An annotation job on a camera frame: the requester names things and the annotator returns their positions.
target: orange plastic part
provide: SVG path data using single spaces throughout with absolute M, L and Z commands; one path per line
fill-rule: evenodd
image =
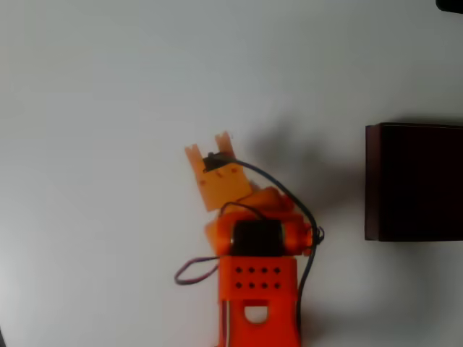
M 216 136 L 218 150 L 234 157 L 228 133 Z M 221 208 L 228 201 L 237 201 L 252 194 L 252 187 L 243 168 L 237 164 L 227 164 L 216 170 L 204 172 L 203 157 L 197 145 L 185 148 L 196 175 L 204 204 L 208 211 Z
M 234 157 L 227 133 L 216 137 L 220 152 Z M 240 220 L 258 218 L 247 208 L 228 205 L 217 219 L 205 227 L 216 255 L 220 301 L 220 337 L 218 347 L 300 347 L 296 326 L 297 263 L 291 255 L 309 255 L 312 227 L 294 203 L 273 188 L 254 192 L 241 166 L 227 164 L 204 172 L 203 157 L 197 145 L 186 149 L 195 171 L 197 185 L 208 211 L 227 202 L 253 207 L 265 217 L 280 220 L 284 234 L 285 257 L 230 257 L 234 226 Z M 247 320 L 245 308 L 265 306 L 265 322 Z
M 296 328 L 297 263 L 293 257 L 222 257 L 218 347 L 299 347 Z M 255 324 L 245 308 L 265 306 L 265 322 Z

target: black object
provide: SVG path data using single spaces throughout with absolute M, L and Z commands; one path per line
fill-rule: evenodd
M 462 0 L 436 0 L 436 5 L 442 11 L 463 13 Z
M 463 240 L 463 127 L 366 129 L 365 239 Z
M 209 153 L 209 155 L 205 158 L 203 158 L 204 162 L 204 172 L 209 172 L 212 170 L 215 170 L 217 168 L 221 168 L 222 166 L 225 166 L 229 164 L 227 161 L 220 159 L 221 155 L 228 156 L 227 153 L 219 152 L 219 153 Z
M 284 240 L 281 221 L 240 220 L 235 224 L 230 255 L 240 257 L 281 257 Z

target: orange base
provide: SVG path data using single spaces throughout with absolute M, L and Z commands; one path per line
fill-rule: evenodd
M 296 327 L 297 263 L 293 257 L 222 257 L 218 347 L 300 347 Z M 267 307 L 253 323 L 245 307 Z

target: black cable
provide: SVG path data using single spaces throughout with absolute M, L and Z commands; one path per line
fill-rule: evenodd
M 219 215 L 223 215 L 226 208 L 230 205 L 233 205 L 233 206 L 240 206 L 240 207 L 243 207 L 243 208 L 246 208 L 247 210 L 253 212 L 257 217 L 259 217 L 260 219 L 267 219 L 267 217 L 264 216 L 264 214 L 259 211 L 257 208 L 255 207 L 252 207 L 252 206 L 248 206 L 248 205 L 245 205 L 245 204 L 242 204 L 241 202 L 235 202 L 235 201 L 228 201 L 228 202 L 225 202 L 224 206 L 222 206 L 222 208 L 220 209 L 220 213 Z
M 299 284 L 298 292 L 297 292 L 297 304 L 296 304 L 296 324 L 299 332 L 301 331 L 301 302 L 302 302 L 302 293 L 304 291 L 304 285 L 305 281 L 307 280 L 307 277 L 309 275 L 310 269 L 312 268 L 313 260 L 315 259 L 315 251 L 317 250 L 317 245 L 325 238 L 325 232 L 323 232 L 323 238 L 320 237 L 320 230 L 317 227 L 317 222 L 315 218 L 313 217 L 312 213 L 309 211 L 308 208 L 305 207 L 305 205 L 296 197 L 294 194 L 292 194 L 280 181 L 275 179 L 272 175 L 269 173 L 266 173 L 264 170 L 258 168 L 257 166 L 254 166 L 252 164 L 246 163 L 244 161 L 237 160 L 236 158 L 230 157 L 228 155 L 223 155 L 223 154 L 213 154 L 211 153 L 209 157 L 227 162 L 227 163 L 235 163 L 240 166 L 243 166 L 245 168 L 248 168 L 250 170 L 253 170 L 254 172 L 257 172 L 261 176 L 265 177 L 267 180 L 269 180 L 271 183 L 276 185 L 284 194 L 286 194 L 294 203 L 295 205 L 304 213 L 304 215 L 307 217 L 307 219 L 310 221 L 310 224 L 312 225 L 312 247 L 311 247 L 311 253 L 307 259 L 307 264 L 305 266 L 304 272 L 302 273 L 301 281 Z

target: white table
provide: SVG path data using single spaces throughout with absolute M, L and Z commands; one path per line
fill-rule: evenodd
M 214 346 L 216 279 L 172 275 L 211 253 L 183 148 L 223 130 L 326 230 L 305 346 L 461 346 L 463 245 L 364 241 L 362 175 L 365 125 L 458 119 L 462 33 L 433 0 L 4 2 L 8 347 Z

